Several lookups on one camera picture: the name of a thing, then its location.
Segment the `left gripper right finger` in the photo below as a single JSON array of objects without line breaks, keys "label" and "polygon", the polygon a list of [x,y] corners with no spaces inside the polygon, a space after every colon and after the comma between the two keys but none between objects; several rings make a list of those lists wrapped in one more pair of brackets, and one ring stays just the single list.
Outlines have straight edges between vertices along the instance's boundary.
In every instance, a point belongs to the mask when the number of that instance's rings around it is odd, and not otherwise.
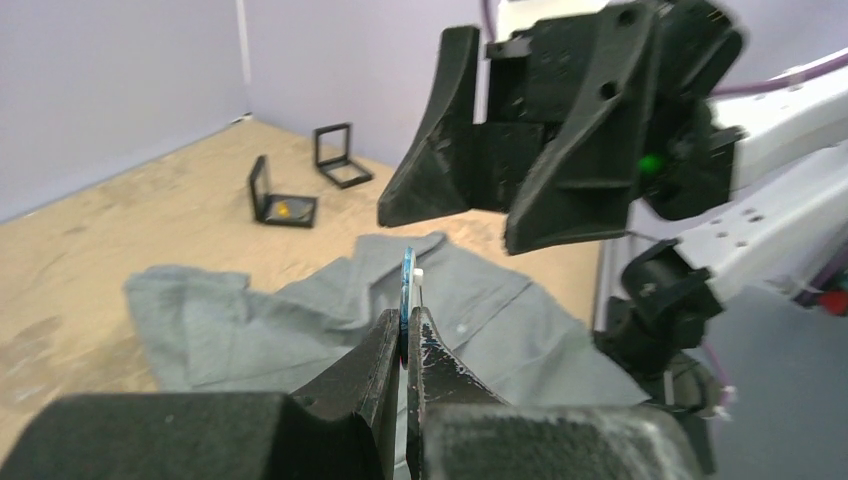
[{"label": "left gripper right finger", "polygon": [[427,308],[414,308],[406,325],[412,478],[702,478],[671,413],[649,404],[512,406],[443,344]]}]

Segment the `blue portrait round brooch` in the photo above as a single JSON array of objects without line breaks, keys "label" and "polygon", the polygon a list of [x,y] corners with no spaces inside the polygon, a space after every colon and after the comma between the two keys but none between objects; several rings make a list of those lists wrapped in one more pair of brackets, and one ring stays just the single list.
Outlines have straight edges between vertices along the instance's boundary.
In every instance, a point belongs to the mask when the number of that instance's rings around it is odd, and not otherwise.
[{"label": "blue portrait round brooch", "polygon": [[424,271],[417,266],[416,252],[407,247],[401,263],[401,296],[399,307],[399,352],[402,366],[407,367],[409,350],[409,320],[412,311],[423,305]]}]

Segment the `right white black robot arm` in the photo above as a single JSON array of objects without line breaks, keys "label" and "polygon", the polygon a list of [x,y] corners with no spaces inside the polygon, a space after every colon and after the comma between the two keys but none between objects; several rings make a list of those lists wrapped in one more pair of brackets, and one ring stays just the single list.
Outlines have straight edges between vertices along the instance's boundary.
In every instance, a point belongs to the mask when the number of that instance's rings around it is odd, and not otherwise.
[{"label": "right white black robot arm", "polygon": [[[442,33],[415,138],[382,193],[381,226],[469,210],[506,215],[511,255],[612,240],[634,201],[665,221],[847,138],[847,59],[724,87],[745,33],[712,1],[503,1],[497,31]],[[847,211],[847,182],[805,180],[728,218],[657,240],[623,269],[594,339],[663,408],[720,413],[726,381],[672,363],[701,344],[749,275]]]}]

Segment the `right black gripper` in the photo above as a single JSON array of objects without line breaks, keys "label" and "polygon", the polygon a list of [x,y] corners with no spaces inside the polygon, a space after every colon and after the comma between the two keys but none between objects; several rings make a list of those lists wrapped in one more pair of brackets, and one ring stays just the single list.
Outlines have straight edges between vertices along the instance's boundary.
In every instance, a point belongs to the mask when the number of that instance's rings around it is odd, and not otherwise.
[{"label": "right black gripper", "polygon": [[623,236],[655,100],[658,33],[657,3],[632,1],[540,20],[488,47],[488,111],[473,140],[480,30],[443,30],[424,114],[379,197],[378,224],[471,207],[509,212],[511,255]]}]

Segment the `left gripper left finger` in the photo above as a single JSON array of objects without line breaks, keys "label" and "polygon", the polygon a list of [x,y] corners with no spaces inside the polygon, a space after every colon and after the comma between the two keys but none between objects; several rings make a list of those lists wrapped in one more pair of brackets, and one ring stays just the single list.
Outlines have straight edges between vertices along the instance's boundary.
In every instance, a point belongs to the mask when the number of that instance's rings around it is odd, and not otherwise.
[{"label": "left gripper left finger", "polygon": [[292,393],[76,394],[45,407],[5,479],[386,479],[394,468],[399,319]]}]

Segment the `grey button-up shirt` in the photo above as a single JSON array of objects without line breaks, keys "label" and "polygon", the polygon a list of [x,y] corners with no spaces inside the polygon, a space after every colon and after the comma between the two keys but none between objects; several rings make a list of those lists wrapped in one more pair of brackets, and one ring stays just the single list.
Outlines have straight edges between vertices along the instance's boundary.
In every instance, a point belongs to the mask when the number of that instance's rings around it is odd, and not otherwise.
[{"label": "grey button-up shirt", "polygon": [[542,286],[442,232],[363,235],[351,257],[275,293],[251,289],[243,273],[177,265],[131,275],[125,293],[162,389],[293,391],[358,345],[383,310],[398,306],[407,248],[423,270],[423,303],[442,340],[507,402],[645,400]]}]

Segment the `orange blue round brooch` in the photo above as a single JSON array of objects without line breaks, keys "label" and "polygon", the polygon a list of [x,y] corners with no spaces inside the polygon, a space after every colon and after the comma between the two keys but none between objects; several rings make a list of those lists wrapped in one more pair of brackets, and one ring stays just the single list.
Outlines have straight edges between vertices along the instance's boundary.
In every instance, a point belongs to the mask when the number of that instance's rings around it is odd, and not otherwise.
[{"label": "orange blue round brooch", "polygon": [[290,218],[291,211],[289,209],[288,204],[283,201],[277,202],[275,204],[275,214],[280,218]]}]

